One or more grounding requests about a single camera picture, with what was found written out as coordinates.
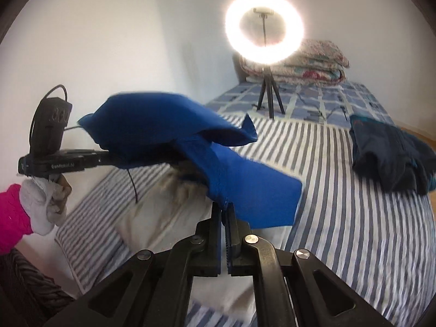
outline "folded quilt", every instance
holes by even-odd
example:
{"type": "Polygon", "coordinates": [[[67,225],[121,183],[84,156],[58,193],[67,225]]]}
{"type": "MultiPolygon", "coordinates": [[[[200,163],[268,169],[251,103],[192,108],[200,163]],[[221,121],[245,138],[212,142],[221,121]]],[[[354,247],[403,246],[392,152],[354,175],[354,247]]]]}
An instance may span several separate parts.
{"type": "MultiPolygon", "coordinates": [[[[263,76],[264,65],[240,58],[241,68],[250,80],[263,76]]],[[[335,85],[346,80],[344,67],[350,64],[340,49],[328,40],[304,39],[300,48],[286,59],[270,65],[278,82],[289,84],[335,85]]]]}

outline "blue and white striped sheet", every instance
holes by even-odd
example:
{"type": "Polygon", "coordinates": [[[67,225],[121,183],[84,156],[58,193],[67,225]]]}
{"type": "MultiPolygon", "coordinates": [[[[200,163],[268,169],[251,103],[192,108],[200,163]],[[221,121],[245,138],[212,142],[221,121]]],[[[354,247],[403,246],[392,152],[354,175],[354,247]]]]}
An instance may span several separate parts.
{"type": "MultiPolygon", "coordinates": [[[[239,125],[243,117],[225,116],[239,125]]],[[[347,129],[296,120],[253,120],[256,143],[242,156],[296,172],[306,181],[286,250],[305,247],[396,326],[413,325],[436,291],[436,230],[427,196],[384,193],[352,170],[347,129]]],[[[166,171],[138,168],[138,194],[166,171]]],[[[126,171],[114,169],[67,218],[56,240],[82,292],[132,255],[113,224],[132,203],[126,171]]],[[[193,304],[188,326],[242,326],[193,304]]]]}

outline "blue cloth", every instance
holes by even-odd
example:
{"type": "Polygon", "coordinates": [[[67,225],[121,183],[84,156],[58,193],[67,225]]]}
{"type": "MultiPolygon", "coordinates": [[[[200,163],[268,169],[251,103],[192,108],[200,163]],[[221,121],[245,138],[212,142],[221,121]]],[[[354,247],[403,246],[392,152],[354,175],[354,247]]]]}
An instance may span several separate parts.
{"type": "Polygon", "coordinates": [[[102,149],[119,155],[127,168],[129,164],[156,164],[156,151],[171,152],[171,141],[195,134],[224,146],[257,141],[249,116],[239,129],[212,110],[174,93],[120,93],[78,123],[102,149]]]}
{"type": "Polygon", "coordinates": [[[228,148],[257,140],[249,116],[237,128],[181,95],[123,93],[79,124],[103,149],[123,158],[121,168],[158,163],[161,153],[188,158],[206,178],[208,197],[222,209],[233,203],[236,217],[251,228],[294,222],[302,183],[228,148]]]}

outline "black cord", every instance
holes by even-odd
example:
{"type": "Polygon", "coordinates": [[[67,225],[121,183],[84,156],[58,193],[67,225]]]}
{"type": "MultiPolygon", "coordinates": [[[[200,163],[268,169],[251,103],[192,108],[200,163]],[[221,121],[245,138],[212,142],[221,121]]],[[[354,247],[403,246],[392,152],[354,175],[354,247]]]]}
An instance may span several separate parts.
{"type": "Polygon", "coordinates": [[[319,108],[316,104],[309,104],[309,103],[306,103],[306,101],[305,101],[304,99],[302,99],[302,97],[301,97],[301,95],[299,94],[299,92],[297,92],[297,96],[298,96],[298,98],[300,99],[300,101],[303,102],[303,104],[304,104],[305,106],[308,106],[308,107],[315,107],[315,108],[318,110],[318,114],[319,114],[319,116],[321,116],[322,119],[326,120],[326,119],[324,118],[324,115],[322,114],[320,108],[319,108]]]}
{"type": "Polygon", "coordinates": [[[318,110],[318,114],[319,114],[319,115],[324,119],[324,121],[327,121],[327,119],[328,119],[328,118],[333,114],[333,112],[334,112],[335,110],[337,110],[337,109],[342,109],[342,111],[344,112],[345,119],[347,119],[347,115],[345,114],[345,107],[344,107],[343,105],[339,105],[339,106],[333,108],[333,109],[330,111],[330,113],[328,114],[328,116],[324,117],[324,115],[322,114],[320,108],[319,108],[316,104],[310,104],[310,103],[307,103],[307,102],[306,102],[306,101],[301,97],[301,95],[299,94],[299,92],[297,92],[296,94],[297,94],[298,98],[300,99],[300,101],[302,101],[302,103],[303,103],[305,106],[307,106],[307,107],[315,107],[315,108],[318,110]]]}
{"type": "Polygon", "coordinates": [[[132,175],[130,174],[129,169],[127,169],[127,173],[129,174],[130,180],[132,181],[132,186],[134,187],[134,191],[135,191],[135,203],[138,204],[138,192],[136,190],[134,179],[132,178],[132,175]]]}
{"type": "Polygon", "coordinates": [[[76,129],[76,128],[81,128],[81,126],[80,125],[76,125],[76,126],[71,126],[69,128],[65,128],[64,132],[66,132],[67,130],[76,129]]]}
{"type": "MultiPolygon", "coordinates": [[[[64,90],[64,95],[65,95],[65,101],[68,101],[68,94],[67,94],[67,89],[65,88],[64,85],[57,85],[54,86],[49,92],[46,93],[46,95],[39,101],[39,105],[41,104],[41,102],[46,99],[54,90],[58,89],[58,88],[62,88],[64,90]]],[[[38,112],[38,107],[36,108],[35,113],[33,114],[33,118],[32,118],[32,123],[30,124],[30,130],[29,130],[29,145],[31,146],[32,144],[32,133],[33,133],[33,126],[35,125],[35,115],[38,112]]]]}

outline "white wall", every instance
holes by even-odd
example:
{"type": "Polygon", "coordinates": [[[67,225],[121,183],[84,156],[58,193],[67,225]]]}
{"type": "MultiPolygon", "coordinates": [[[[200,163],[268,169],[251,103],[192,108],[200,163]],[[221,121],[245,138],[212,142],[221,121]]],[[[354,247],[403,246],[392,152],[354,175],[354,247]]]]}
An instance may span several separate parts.
{"type": "Polygon", "coordinates": [[[306,37],[330,39],[394,120],[436,138],[436,37],[411,0],[288,0],[306,37]]]}
{"type": "Polygon", "coordinates": [[[233,0],[156,0],[177,89],[206,103],[238,84],[224,30],[233,0]]]}
{"type": "MultiPolygon", "coordinates": [[[[58,83],[67,87],[73,104],[70,125],[112,93],[176,91],[155,0],[31,0],[25,6],[0,45],[0,190],[22,180],[16,177],[17,161],[29,150],[33,113],[58,83]]],[[[78,129],[65,134],[63,146],[95,144],[78,129]]],[[[68,206],[79,202],[107,170],[67,175],[73,187],[68,206]]],[[[19,248],[74,291],[53,237],[54,232],[32,235],[19,248]]]]}

